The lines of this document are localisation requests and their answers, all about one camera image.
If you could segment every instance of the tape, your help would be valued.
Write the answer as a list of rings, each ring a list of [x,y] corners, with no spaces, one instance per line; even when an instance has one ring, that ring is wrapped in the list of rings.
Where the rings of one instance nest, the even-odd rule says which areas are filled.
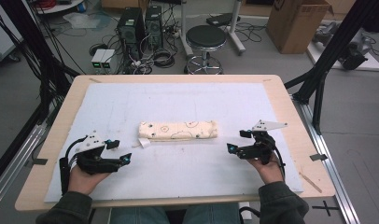
[[[311,158],[312,161],[318,161],[318,160],[323,161],[323,160],[328,159],[328,157],[326,155],[324,155],[324,154],[321,154],[321,155],[320,154],[315,154],[315,155],[310,156],[310,158]]]
[[[143,147],[143,148],[146,148],[146,147],[149,147],[151,146],[151,141],[149,141],[149,139],[147,138],[138,138],[138,142],[136,145],[133,145],[132,147]]]
[[[45,165],[47,164],[47,159],[34,159],[33,165]]]

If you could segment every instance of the cardboard box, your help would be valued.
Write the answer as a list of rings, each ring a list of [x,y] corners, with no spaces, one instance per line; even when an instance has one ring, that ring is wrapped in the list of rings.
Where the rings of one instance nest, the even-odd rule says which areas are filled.
[[[334,13],[347,13],[356,0],[327,0]]]
[[[329,8],[324,0],[275,0],[266,31],[280,53],[304,53]]]
[[[102,0],[102,8],[120,9],[126,7],[141,7],[146,11],[148,0]]]

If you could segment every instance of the chair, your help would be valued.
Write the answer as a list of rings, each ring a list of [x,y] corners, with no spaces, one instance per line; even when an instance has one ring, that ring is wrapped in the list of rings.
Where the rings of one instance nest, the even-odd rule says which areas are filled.
[[[194,56],[187,61],[184,73],[187,74],[223,74],[221,63],[210,57],[210,51],[224,46],[227,37],[224,31],[216,26],[200,25],[190,28],[186,33],[186,40],[193,49],[202,52],[202,56]]]

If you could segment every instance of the jeans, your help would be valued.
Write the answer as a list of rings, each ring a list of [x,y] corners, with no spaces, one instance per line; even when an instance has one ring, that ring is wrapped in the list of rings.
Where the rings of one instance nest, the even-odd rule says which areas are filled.
[[[239,224],[238,203],[191,205],[183,224]],[[110,224],[169,224],[161,207],[113,208]]]

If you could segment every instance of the table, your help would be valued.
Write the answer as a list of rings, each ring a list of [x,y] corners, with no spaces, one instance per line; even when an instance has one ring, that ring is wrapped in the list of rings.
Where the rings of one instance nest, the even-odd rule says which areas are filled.
[[[44,203],[49,182],[58,154],[67,138],[70,126],[81,106],[82,99],[91,83],[262,83],[275,116],[278,120],[289,123],[282,129],[291,157],[300,173],[304,192],[303,198],[329,197],[334,195],[334,187],[321,161],[312,161],[309,156],[316,154],[315,147],[305,130],[288,93],[278,76],[272,75],[227,75],[227,76],[80,76],[75,79],[63,106],[52,125],[49,136],[38,155],[48,159],[46,165],[35,165],[23,186],[15,207],[19,211],[47,210],[54,204]],[[152,200],[122,200],[94,202],[94,207],[140,206],[140,205],[175,205],[190,203],[248,202],[258,200],[258,195],[195,197]]]
[[[39,14],[50,14],[50,13],[60,12],[63,10],[67,10],[71,7],[76,7],[79,4],[82,4],[83,2],[84,0],[73,0],[71,4],[68,4],[68,5],[56,5],[55,7],[52,7],[50,9],[45,9],[45,10],[38,8],[37,12]]]

